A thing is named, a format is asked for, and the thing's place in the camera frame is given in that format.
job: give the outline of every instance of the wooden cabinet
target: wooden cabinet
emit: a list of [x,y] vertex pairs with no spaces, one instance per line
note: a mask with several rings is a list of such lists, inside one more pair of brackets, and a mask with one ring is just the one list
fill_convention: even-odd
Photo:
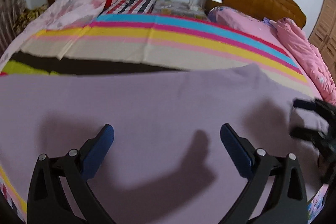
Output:
[[320,16],[309,37],[336,80],[336,0],[324,0]]

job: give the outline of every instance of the colorful striped sheet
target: colorful striped sheet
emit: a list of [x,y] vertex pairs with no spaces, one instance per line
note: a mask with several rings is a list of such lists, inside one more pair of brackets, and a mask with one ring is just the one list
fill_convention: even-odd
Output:
[[[282,48],[213,23],[159,15],[101,15],[83,28],[43,30],[22,45],[3,72],[67,74],[65,63],[70,61],[73,67],[81,61],[81,67],[69,74],[81,75],[109,73],[116,63],[141,64],[154,71],[257,63],[272,80],[313,95],[306,77]],[[93,61],[105,62],[109,70],[95,68]]]

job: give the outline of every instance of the curtain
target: curtain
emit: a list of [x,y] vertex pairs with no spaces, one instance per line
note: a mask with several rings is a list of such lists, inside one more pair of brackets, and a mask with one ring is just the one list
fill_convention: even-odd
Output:
[[24,8],[25,0],[0,0],[0,56],[16,37],[13,26]]

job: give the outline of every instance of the lavender cloth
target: lavender cloth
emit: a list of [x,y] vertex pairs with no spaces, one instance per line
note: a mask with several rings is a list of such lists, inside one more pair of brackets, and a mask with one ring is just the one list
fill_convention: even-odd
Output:
[[[321,186],[316,151],[288,135],[292,100],[307,96],[254,64],[131,76],[9,75],[0,82],[0,164],[25,200],[39,154],[65,155],[106,123],[115,141],[89,185],[119,224],[218,223],[246,184],[220,141],[226,122],[271,155],[296,153],[308,198]],[[325,126],[316,115],[299,116]]]

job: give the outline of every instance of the silver screw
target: silver screw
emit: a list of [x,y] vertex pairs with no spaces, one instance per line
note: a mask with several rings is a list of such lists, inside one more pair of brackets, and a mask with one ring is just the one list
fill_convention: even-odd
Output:
[[289,153],[288,157],[291,159],[291,160],[295,160],[296,159],[296,156],[294,153]]
[[257,149],[257,154],[259,156],[264,156],[264,155],[266,155],[266,151],[264,149],[262,149],[262,148],[258,148]]
[[45,160],[45,158],[46,158],[46,154],[39,155],[39,160]]
[[77,149],[71,149],[68,154],[70,157],[74,157],[77,155],[77,153],[78,153]]

